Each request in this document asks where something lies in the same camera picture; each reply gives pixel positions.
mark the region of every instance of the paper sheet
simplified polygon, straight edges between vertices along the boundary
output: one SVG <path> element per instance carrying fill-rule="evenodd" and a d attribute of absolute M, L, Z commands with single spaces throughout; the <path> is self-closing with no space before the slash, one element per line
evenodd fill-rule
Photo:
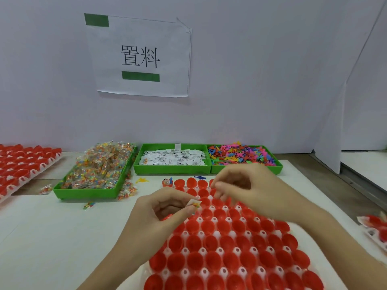
<path fill-rule="evenodd" d="M 85 14 L 97 90 L 188 96 L 191 29 L 180 21 Z"/>

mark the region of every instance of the white backdrop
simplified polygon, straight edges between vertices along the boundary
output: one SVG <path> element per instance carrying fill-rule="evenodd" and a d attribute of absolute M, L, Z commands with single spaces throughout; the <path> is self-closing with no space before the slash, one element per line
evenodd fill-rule
<path fill-rule="evenodd" d="M 387 149 L 386 7 L 348 80 L 342 149 Z"/>
<path fill-rule="evenodd" d="M 311 152 L 383 0 L 0 0 L 0 142 Z M 192 28 L 189 97 L 95 91 L 84 12 Z"/>

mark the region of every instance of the white slip of paper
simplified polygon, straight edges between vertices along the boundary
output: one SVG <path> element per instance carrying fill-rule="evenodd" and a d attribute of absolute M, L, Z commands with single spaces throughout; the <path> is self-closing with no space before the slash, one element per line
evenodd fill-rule
<path fill-rule="evenodd" d="M 140 165 L 163 166 L 205 166 L 206 156 L 200 150 L 147 150 L 140 160 Z"/>

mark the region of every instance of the fingernail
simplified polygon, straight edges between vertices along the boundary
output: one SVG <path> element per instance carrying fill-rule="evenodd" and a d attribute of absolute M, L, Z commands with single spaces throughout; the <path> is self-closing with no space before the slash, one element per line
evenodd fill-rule
<path fill-rule="evenodd" d="M 195 212 L 196 212 L 196 207 L 194 207 L 194 206 L 188 206 L 187 211 L 188 211 L 188 213 L 190 213 L 190 214 L 195 214 Z"/>

